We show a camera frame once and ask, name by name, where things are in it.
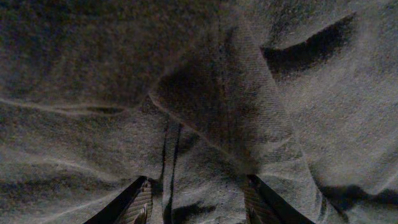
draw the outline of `dark fabric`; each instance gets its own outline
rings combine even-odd
[[[246,189],[246,211],[251,217],[255,215],[261,218],[262,223],[313,224],[255,175],[248,175]]]
[[[126,218],[126,215],[124,215],[126,213],[126,209],[131,207],[132,204],[134,205],[134,202],[141,199],[139,197],[139,193],[142,191],[144,184],[146,184],[147,182],[148,180],[145,177],[139,177],[126,190],[123,190],[120,195],[112,200],[112,202],[109,203],[104,209],[102,209],[95,216],[87,220],[85,224],[125,223],[128,218]]]
[[[240,223],[246,174],[314,223],[397,221],[398,1],[85,2],[0,2],[1,223],[140,175],[173,186],[153,214]]]

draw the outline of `gray sweatshirt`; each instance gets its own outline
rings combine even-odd
[[[314,223],[398,222],[398,1],[0,18],[0,223],[83,223],[139,175],[165,180],[152,223],[170,201],[174,223],[242,223],[246,174]]]

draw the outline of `gray fabric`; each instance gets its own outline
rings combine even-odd
[[[176,223],[243,221],[244,174],[315,223],[398,221],[398,1],[0,6],[1,223],[81,223],[159,180],[169,117]],[[325,56],[281,56],[347,16]]]

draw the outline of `fleece fabric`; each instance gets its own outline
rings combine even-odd
[[[244,223],[257,175],[314,223],[398,223],[398,1],[0,2],[0,223]]]

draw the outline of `clothing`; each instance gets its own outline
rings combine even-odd
[[[398,1],[90,4],[0,4],[0,223],[81,223],[162,171],[153,223],[170,197],[243,222],[246,174],[314,223],[398,221]]]

